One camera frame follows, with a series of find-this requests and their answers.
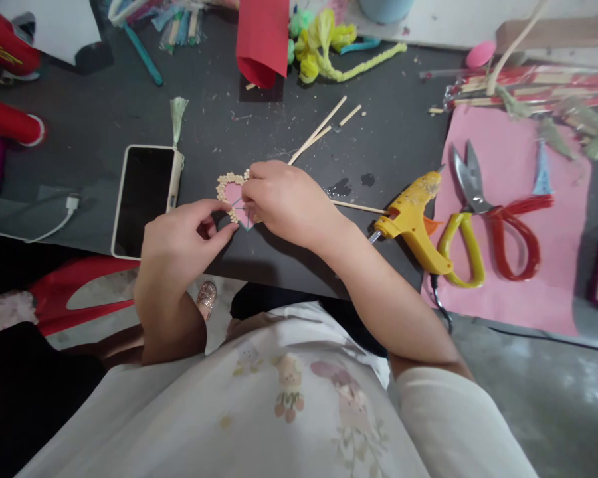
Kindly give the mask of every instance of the printed shirt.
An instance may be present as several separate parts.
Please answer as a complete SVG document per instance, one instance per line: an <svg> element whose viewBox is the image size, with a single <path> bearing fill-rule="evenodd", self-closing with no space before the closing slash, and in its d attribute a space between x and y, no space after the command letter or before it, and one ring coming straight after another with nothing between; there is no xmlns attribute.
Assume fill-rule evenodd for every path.
<svg viewBox="0 0 598 478"><path fill-rule="evenodd" d="M385 359L318 303L258 320L207 357L113 368L18 476L536 476L477 384L414 368L398 410Z"/></svg>

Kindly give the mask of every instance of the red container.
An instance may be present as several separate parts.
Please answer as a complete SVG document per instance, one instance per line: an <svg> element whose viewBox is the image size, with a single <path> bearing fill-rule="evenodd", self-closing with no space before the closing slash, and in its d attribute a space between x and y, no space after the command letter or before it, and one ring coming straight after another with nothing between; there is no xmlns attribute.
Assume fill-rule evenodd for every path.
<svg viewBox="0 0 598 478"><path fill-rule="evenodd" d="M15 139L24 146L36 146L45 135L45 124L40 118L0 102L0 136Z"/></svg>
<svg viewBox="0 0 598 478"><path fill-rule="evenodd" d="M11 22L0 15L0 65L9 73L24 76L38 69L40 57L40 52L22 41Z"/></svg>

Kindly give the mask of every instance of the smartphone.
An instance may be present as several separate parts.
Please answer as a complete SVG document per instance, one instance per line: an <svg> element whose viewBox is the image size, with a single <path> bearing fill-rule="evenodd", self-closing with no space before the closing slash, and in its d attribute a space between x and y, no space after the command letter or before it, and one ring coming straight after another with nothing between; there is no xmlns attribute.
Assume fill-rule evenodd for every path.
<svg viewBox="0 0 598 478"><path fill-rule="evenodd" d="M144 226L177 207L183 159L174 147L126 148L111 241L113 256L139 260Z"/></svg>

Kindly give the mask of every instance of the power cord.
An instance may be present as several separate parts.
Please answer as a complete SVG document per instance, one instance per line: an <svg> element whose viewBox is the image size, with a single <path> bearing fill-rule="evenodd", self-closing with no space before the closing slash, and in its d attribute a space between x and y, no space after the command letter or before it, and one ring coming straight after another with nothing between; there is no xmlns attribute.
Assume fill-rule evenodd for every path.
<svg viewBox="0 0 598 478"><path fill-rule="evenodd" d="M443 305L441 304L441 301L439 300L439 276L438 276L438 274L430 274L430 286L432 287L432 295L434 297L434 302L437 304L439 311L441 311L441 313L443 314L443 317L447 321L447 331L450 335L452 335L452 332L454 331L454 324L452 321L452 316L445 309L445 307L443 307ZM525 334L525 333L521 333L521 332L512 332L512 331L507 331L507 330L501 330L501 329L498 329L496 327L492 327L489 325L486 325L486 327L494 332L498 332L501 334L515 335L517 337L525 337L527 339L538 339L538 340L545 340L545 341L550 341L550 342L566 343L569 345L575 345L576 347L583 347L584 349L591 349L591 350L598 351L598 345L573 342L573 341L568 341L567 339L560 339L559 337L553 337L553 336L549 335L545 331L542 332L543 335L531 335L531 334Z"/></svg>
<svg viewBox="0 0 598 478"><path fill-rule="evenodd" d="M445 317L445 320L447 321L447 333L449 335L452 335L452 332L454 331L454 321L452 320L452 317L450 316L449 312L445 310L445 307L443 307L441 301L439 300L438 274L430 274L430 286L432 287L432 295L434 295L434 302L437 304L437 307L439 308L439 310L443 314L443 317Z"/></svg>
<svg viewBox="0 0 598 478"><path fill-rule="evenodd" d="M49 236L52 236L53 234L58 232L60 229L62 229L64 226L66 226L66 223L73 217L73 213L77 210L79 205L80 205L80 196L75 193L70 193L66 198L66 209L67 209L66 217L62 220L62 222L60 224L58 224L58 226L56 228L50 230L46 234L43 234L42 236L37 237L35 239L25 239L25 238L21 238L21 237L17 237L17 236L12 236L10 234L4 234L2 232L0 232L0 236L6 237L9 239L21 240L21 241L24 241L25 244L32 244L34 242L40 242L42 239L46 239Z"/></svg>

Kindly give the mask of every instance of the black table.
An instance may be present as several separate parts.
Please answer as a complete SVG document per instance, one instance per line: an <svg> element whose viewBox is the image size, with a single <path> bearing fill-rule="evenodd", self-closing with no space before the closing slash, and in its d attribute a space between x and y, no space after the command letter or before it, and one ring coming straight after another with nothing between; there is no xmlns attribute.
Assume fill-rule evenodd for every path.
<svg viewBox="0 0 598 478"><path fill-rule="evenodd" d="M109 27L104 34L113 50L113 67L79 76L52 66L37 82L0 90L0 100L39 114L49 126L42 147L8 155L0 232L37 237L62 220L67 194L77 192L82 197L78 212L48 242L109 254L124 149L131 143L172 143L169 100L175 96L190 100L179 142L186 158L180 204L215 197L219 175L242 173L253 161L287 161L343 95L348 100L336 121L357 104L367 116L359 113L339 132L335 128L295 163L322 187L347 180L351 192L339 199L385 208L404 187L440 165L448 116L432 117L427 109L440 105L451 79L423 84L418 72L458 68L462 53L413 47L343 84L319 80L305 86L293 67L276 92L246 91L235 62L236 24L211 14L203 31L204 43L178 48L171 56L158 49L159 35L151 25L138 30L164 77L161 88L124 32ZM347 70L374 54L333 58L339 69ZM361 181L368 173L374 177L372 186ZM364 230L376 219L368 212L341 211ZM227 221L224 217L221 225ZM587 222L575 308L581 334L596 338L598 312L581 298L598 241L598 164ZM420 287L421 270L402 241L380 242L377 247L403 277ZM273 236L263 225L240 230L207 271L346 297L341 281L321 260Z"/></svg>

